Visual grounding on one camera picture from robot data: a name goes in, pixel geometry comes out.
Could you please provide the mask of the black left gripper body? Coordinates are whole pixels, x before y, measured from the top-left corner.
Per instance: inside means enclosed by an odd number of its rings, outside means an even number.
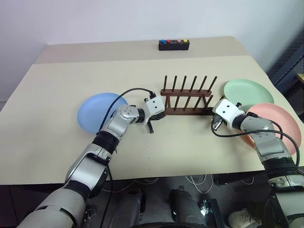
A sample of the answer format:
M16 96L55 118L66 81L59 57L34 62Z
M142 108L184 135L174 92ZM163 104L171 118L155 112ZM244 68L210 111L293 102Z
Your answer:
M158 121L158 120L161 120L162 118L164 118L166 116L166 114L164 112L161 112L159 114L155 114L155 115L152 115L148 122L150 123L151 121Z

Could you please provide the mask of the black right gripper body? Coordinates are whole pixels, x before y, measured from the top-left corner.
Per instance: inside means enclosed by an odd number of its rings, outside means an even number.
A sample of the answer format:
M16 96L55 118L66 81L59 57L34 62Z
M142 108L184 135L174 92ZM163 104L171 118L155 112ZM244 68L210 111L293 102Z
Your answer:
M215 114L213 116L213 119L214 119L214 130L213 131L216 131L224 123L224 119L221 116L219 116L218 114Z

